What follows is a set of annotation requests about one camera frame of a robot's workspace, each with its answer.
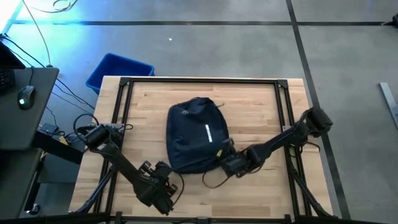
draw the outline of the robotic arm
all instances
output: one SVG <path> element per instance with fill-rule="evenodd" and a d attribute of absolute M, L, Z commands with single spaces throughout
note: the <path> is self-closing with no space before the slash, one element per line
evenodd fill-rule
<path fill-rule="evenodd" d="M 113 125 L 100 124 L 95 126 L 85 135 L 85 144 L 91 152 L 102 155 L 112 163 L 108 174 L 99 183 L 86 203 L 76 212 L 86 213 L 90 210 L 94 201 L 98 197 L 112 176 L 111 173 L 119 171 L 134 188 L 138 200 L 150 207 L 153 205 L 161 214 L 168 215 L 173 210 L 171 197 L 177 191 L 177 186 L 169 185 L 169 174 L 172 168 L 164 162 L 158 162 L 155 170 L 151 169 L 151 164 L 145 161 L 140 168 L 136 169 L 121 153 L 119 146 L 123 141 L 120 130 Z"/>
<path fill-rule="evenodd" d="M 251 145 L 238 152 L 234 148 L 233 140 L 227 139 L 224 141 L 223 147 L 217 156 L 222 169 L 228 177 L 235 175 L 237 178 L 240 178 L 261 169 L 266 159 L 278 148 L 282 146 L 302 147 L 308 141 L 308 135 L 318 138 L 322 134 L 327 133 L 332 124 L 330 118 L 323 110 L 310 108 L 303 113 L 299 121 L 291 128 L 271 140 L 263 144 Z M 287 169 L 317 215 L 319 217 L 331 217 L 329 213 L 322 209 L 322 206 L 307 188 L 290 159 L 287 162 Z"/>

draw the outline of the desk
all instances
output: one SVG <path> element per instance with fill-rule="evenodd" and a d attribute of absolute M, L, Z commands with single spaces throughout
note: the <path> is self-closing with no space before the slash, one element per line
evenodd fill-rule
<path fill-rule="evenodd" d="M 29 84 L 35 87 L 35 103 L 21 110 L 17 95 Z M 37 131 L 59 70 L 57 68 L 27 68 L 14 70 L 16 85 L 0 94 L 0 219 L 17 218 L 30 210 L 40 184 L 37 167 L 42 150 L 79 164 L 81 152 Z"/>
<path fill-rule="evenodd" d="M 228 124 L 230 136 L 236 147 L 243 149 L 261 143 L 280 133 L 277 103 L 273 86 L 259 84 L 225 83 L 162 83 L 164 77 L 153 77 L 159 82 L 134 82 L 127 123 L 134 126 L 126 132 L 123 154 L 135 165 L 148 160 L 168 162 L 165 145 L 165 125 L 170 106 L 196 96 L 210 97 L 220 107 Z M 96 105 L 95 116 L 100 123 L 110 123 L 120 77 L 104 77 Z M 288 79 L 290 98 L 295 120 L 308 109 L 307 96 L 301 79 Z M 325 176 L 318 149 L 305 146 L 302 153 L 307 185 L 323 208 L 331 211 Z M 70 210 L 78 209 L 97 186 L 103 159 L 87 152 L 82 159 Z M 292 214 L 289 181 L 284 150 L 275 151 L 260 172 L 241 179 L 232 177 L 217 189 L 208 189 L 201 182 L 201 175 L 184 175 L 185 190 L 174 206 L 170 217 L 231 217 L 231 218 L 283 218 Z M 208 184 L 216 185 L 225 178 L 217 169 L 208 174 Z M 175 174 L 170 183 L 178 186 L 181 181 Z M 104 211 L 108 190 L 105 189 L 101 211 Z M 298 194 L 300 211 L 303 212 L 301 194 Z M 148 208 L 132 191 L 131 184 L 118 175 L 112 214 L 122 212 L 126 216 L 161 217 L 154 208 Z"/>

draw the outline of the white cable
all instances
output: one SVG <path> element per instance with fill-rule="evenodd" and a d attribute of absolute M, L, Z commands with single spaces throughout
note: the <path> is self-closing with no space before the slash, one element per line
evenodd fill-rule
<path fill-rule="evenodd" d="M 44 39 L 43 34 L 42 34 L 42 31 L 40 31 L 40 28 L 39 28 L 39 26 L 37 25 L 36 20 L 35 20 L 35 18 L 33 17 L 32 13 L 30 12 L 29 7 L 27 7 L 27 4 L 26 4 L 25 0 L 22 0 L 22 2 L 24 3 L 24 5 L 25 5 L 27 11 L 29 12 L 31 18 L 33 19 L 33 22 L 35 22 L 35 25 L 36 25 L 36 27 L 37 27 L 37 30 L 39 31 L 40 35 L 42 36 L 42 39 L 43 39 L 43 42 L 44 42 L 44 45 L 45 45 L 45 49 L 46 49 L 46 51 L 47 51 L 47 57 L 49 58 L 49 65 L 51 65 L 51 59 L 50 59 L 49 48 L 47 47 L 47 43 L 45 42 L 45 39 Z"/>
<path fill-rule="evenodd" d="M 57 3 L 59 3 L 59 2 L 67 2 L 68 5 L 65 6 L 65 7 L 60 8 L 60 9 L 57 9 L 57 8 L 55 7 L 55 5 L 56 5 Z M 31 8 L 32 8 L 32 9 L 36 9 L 36 10 L 38 10 L 38 11 L 40 11 L 40 12 L 58 13 L 58 12 L 63 12 L 63 11 L 67 11 L 67 10 L 71 9 L 71 8 L 76 4 L 76 2 L 77 2 L 77 0 L 74 0 L 73 2 L 71 2 L 71 0 L 56 0 L 56 1 L 54 1 L 54 2 L 52 3 L 52 7 L 53 7 L 54 11 L 46 11 L 46 10 L 43 10 L 43 9 L 38 9 L 38 8 L 36 8 L 36 7 L 33 7 L 33 6 L 31 6 Z"/>

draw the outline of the keyboard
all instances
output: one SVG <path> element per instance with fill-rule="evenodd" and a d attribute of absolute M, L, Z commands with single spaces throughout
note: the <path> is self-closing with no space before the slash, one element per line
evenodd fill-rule
<path fill-rule="evenodd" d="M 0 70 L 0 90 L 15 85 L 15 77 L 13 70 Z"/>

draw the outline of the power adapter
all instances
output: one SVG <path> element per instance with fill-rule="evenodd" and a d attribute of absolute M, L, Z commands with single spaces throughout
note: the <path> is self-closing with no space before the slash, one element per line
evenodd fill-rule
<path fill-rule="evenodd" d="M 43 126 L 40 128 L 45 134 L 57 134 L 58 127 L 52 124 L 44 123 Z"/>

